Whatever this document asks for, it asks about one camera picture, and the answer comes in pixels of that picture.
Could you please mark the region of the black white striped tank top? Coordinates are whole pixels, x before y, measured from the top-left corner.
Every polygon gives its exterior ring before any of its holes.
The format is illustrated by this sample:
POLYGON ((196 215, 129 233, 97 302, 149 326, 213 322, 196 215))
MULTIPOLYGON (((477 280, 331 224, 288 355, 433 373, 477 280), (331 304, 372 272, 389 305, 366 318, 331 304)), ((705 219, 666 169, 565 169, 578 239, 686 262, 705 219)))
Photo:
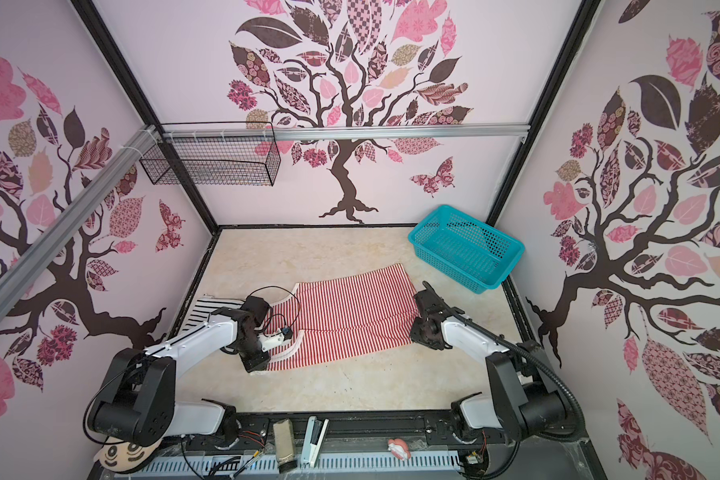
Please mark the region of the black white striped tank top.
POLYGON ((238 299, 221 299, 214 297, 201 297, 195 301, 187 315, 180 324, 178 332, 183 334, 205 323, 210 314, 218 308, 239 308, 242 301, 238 299))

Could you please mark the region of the red white striped tank top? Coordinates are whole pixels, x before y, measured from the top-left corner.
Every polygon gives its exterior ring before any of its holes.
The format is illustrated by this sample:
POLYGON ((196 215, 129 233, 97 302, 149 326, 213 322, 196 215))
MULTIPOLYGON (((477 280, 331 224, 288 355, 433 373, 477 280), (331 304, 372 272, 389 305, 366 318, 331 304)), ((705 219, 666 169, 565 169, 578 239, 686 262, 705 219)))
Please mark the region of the red white striped tank top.
POLYGON ((294 331, 275 348, 266 370, 287 371, 354 358, 411 343, 419 315, 416 289, 400 263, 359 275, 304 282, 273 307, 269 334, 294 331))

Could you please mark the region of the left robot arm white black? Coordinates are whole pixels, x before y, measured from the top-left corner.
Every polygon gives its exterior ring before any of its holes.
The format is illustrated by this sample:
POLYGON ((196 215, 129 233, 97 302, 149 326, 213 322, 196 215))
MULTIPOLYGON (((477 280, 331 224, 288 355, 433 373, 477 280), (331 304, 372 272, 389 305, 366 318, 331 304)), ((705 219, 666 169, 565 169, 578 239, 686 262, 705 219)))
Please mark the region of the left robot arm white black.
POLYGON ((262 360, 258 329, 269 311, 264 299, 251 296, 238 308, 212 311, 193 329, 159 345, 118 352, 86 408, 85 429, 143 447, 168 436, 219 433, 232 408, 214 401, 178 401, 177 380, 226 347, 262 360))

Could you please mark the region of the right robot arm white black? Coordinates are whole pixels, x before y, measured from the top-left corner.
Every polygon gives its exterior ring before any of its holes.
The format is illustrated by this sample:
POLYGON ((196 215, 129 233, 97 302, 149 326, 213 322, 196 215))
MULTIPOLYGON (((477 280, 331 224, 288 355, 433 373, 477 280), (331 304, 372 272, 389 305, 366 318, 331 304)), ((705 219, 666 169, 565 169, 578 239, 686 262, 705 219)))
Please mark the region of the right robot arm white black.
POLYGON ((411 341, 431 350, 457 349, 482 364, 489 391, 455 402, 467 430, 496 429, 513 442, 538 437, 573 442, 586 434, 583 410, 535 341, 511 343, 451 306, 428 283, 414 295, 411 341))

